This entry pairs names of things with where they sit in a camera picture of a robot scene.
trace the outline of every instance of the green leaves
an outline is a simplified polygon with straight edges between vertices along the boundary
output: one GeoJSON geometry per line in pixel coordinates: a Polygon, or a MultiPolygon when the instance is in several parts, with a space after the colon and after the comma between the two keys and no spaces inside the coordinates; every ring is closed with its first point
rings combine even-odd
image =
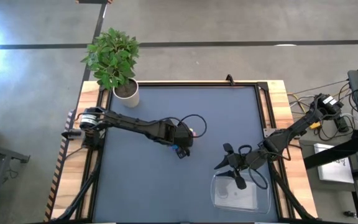
{"type": "Polygon", "coordinates": [[[132,69],[135,58],[139,57],[139,43],[135,37],[110,28],[96,37],[87,49],[88,55],[81,62],[94,72],[99,85],[111,89],[128,84],[128,78],[135,76],[132,69]]]}

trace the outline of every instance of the dark blue mat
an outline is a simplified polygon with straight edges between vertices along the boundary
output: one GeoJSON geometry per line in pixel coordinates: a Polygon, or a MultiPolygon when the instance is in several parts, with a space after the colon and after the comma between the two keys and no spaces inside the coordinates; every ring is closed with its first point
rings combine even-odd
{"type": "MultiPolygon", "coordinates": [[[[195,139],[190,157],[179,159],[143,135],[110,128],[94,222],[277,221],[273,197],[268,214],[221,210],[211,201],[213,168],[225,155],[222,144],[237,149],[242,144],[257,147],[263,140],[254,87],[141,87],[137,107],[125,108],[113,99],[111,110],[146,121],[196,113],[208,122],[208,131],[195,139]]],[[[204,128],[198,118],[186,124],[199,134],[204,128]]],[[[259,171],[271,184],[267,165],[259,171]]]]}

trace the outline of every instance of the transparent plastic container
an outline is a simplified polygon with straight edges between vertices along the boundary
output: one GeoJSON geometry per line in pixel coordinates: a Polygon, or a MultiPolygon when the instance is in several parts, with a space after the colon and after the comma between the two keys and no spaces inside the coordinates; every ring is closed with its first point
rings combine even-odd
{"type": "MultiPolygon", "coordinates": [[[[215,173],[211,184],[211,199],[216,208],[263,214],[270,211],[269,185],[266,190],[259,188],[250,178],[248,170],[243,170],[240,174],[246,181],[247,187],[240,190],[233,178],[217,177],[219,173],[221,172],[215,173]]],[[[255,172],[252,176],[258,184],[264,186],[262,177],[255,172]]]]}

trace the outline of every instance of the gray floor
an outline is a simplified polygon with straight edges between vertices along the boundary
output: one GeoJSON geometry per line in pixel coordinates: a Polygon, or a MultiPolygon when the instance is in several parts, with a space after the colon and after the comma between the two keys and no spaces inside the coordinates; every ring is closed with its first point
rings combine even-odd
{"type": "MultiPolygon", "coordinates": [[[[0,44],[91,42],[99,9],[73,0],[0,0],[0,44]]],[[[358,39],[358,0],[115,0],[103,30],[109,27],[141,42],[349,40],[358,39]]],[[[0,145],[31,154],[26,166],[12,163],[20,175],[3,185],[0,223],[43,219],[84,55],[84,49],[0,50],[0,145]]],[[[142,49],[135,70],[138,80],[222,80],[228,73],[284,80],[296,92],[344,80],[357,68],[358,45],[325,45],[142,49]]],[[[300,96],[336,94],[341,86],[300,96]]],[[[321,218],[358,223],[341,215],[354,209],[349,192],[313,188],[313,196],[321,218]]]]}

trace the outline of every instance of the potted plant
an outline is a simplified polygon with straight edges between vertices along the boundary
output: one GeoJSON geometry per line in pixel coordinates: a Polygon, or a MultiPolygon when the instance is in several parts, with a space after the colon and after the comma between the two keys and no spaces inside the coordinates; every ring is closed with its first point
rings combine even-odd
{"type": "Polygon", "coordinates": [[[98,84],[111,90],[128,107],[139,103],[139,85],[133,71],[139,44],[135,37],[110,28],[88,45],[88,56],[81,62],[88,65],[98,84]]]}

